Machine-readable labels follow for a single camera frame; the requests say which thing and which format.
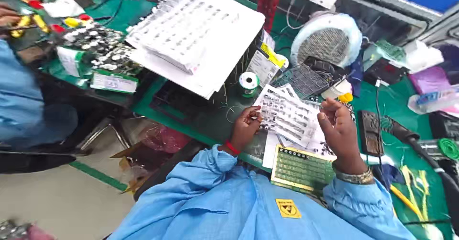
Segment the green floor tape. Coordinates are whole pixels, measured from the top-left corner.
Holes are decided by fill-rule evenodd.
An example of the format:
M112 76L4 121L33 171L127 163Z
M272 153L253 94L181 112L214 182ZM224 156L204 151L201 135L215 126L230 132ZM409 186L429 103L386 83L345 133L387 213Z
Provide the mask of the green floor tape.
M116 189L120 190L120 191L124 191L127 189L128 185L126 184L123 184L121 183L120 181L118 181L117 179L113 178L113 177L110 177L100 171L97 171L96 169L86 165L86 164L83 164L81 162L78 162L78 161L73 161L72 163L69 164L70 166L72 167L75 167L76 169L84 172L84 173L87 173L88 175L110 185L110 186L113 186L115 187Z

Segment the wristwatch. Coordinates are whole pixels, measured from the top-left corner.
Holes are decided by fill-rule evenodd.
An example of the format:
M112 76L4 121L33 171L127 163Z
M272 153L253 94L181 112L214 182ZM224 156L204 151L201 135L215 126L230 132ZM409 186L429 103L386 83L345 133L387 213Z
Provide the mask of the wristwatch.
M345 173L340 172L336 168L334 161L333 163L331 163L331 167L333 167L333 171L335 171L336 178L342 181L345 181L351 184L374 184L375 183L375 179L373 178L373 173L371 172L370 167L363 174L359 174L359 175L350 175L350 174L345 174Z

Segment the yellow cap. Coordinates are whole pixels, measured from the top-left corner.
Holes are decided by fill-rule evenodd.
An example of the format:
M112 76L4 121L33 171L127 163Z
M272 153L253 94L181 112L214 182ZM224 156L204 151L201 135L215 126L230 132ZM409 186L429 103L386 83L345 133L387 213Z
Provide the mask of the yellow cap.
M346 93L344 95L338 96L338 100L340 100L343 103L348 103L351 102L354 99L351 93Z
M64 20L64 22L67 26L70 26L71 28L75 28L80 25L80 20L74 19L72 17L67 17Z

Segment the hand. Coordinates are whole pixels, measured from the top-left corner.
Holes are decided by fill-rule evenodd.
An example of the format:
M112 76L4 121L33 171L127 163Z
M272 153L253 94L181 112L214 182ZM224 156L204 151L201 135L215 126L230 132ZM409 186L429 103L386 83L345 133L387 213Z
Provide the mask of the hand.
M236 150L242 151L252 141L253 135L258 131L260 123L263 120L261 113L257 112L260 109L261 106L245 108L239 118L234 122L233 133L229 142ZM230 155L236 156L225 145L220 146L218 150L224 150Z
M5 2L0 2L0 27L2 26L12 26L15 23L19 22L21 17L8 6ZM1 31L0 30L0 37L8 37L9 31Z
M342 173L362 174L368 167L360 157L357 128L349 110L340 102L327 98L317 114L325 141L336 155L335 167Z

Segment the wristband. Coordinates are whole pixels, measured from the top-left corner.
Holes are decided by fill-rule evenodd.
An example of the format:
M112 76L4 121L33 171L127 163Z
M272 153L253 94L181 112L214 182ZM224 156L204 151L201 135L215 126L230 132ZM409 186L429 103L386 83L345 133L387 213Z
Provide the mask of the wristband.
M234 148L234 147L233 147L233 145L232 145L231 143L229 143L229 141L228 141L228 140L226 140L226 142L225 142L225 146L227 146L227 147L228 147L228 149L231 149L231 150L232 150L232 152L234 152L234 154L236 154L236 155L239 155L239 154L240 154L240 151L239 151L239 150L237 150L236 148Z

